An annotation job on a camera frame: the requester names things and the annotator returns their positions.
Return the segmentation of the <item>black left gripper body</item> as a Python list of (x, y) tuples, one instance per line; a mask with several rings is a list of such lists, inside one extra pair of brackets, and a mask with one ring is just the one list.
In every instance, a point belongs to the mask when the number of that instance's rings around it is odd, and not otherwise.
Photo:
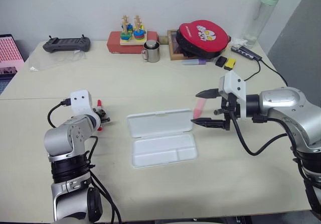
[(111, 121), (109, 114), (101, 107), (93, 108), (93, 111), (99, 116), (101, 123), (108, 123)]

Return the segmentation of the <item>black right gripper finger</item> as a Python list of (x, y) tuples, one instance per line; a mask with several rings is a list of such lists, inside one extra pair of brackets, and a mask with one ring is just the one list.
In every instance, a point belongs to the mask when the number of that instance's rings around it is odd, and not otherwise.
[(192, 123), (206, 128), (225, 129), (225, 120), (214, 120), (212, 118), (192, 119)]
[(196, 94), (198, 98), (211, 99), (219, 97), (219, 90), (217, 88), (203, 90)]

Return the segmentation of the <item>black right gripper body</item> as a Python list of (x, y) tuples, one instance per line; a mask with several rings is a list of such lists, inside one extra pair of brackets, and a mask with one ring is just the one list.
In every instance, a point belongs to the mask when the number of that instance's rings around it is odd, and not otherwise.
[(236, 120), (240, 117), (240, 104), (237, 103), (237, 97), (229, 93), (227, 98), (221, 97), (221, 108), (214, 110), (214, 115), (224, 115), (224, 120), (215, 120), (214, 128), (230, 130), (230, 122), (235, 125)]

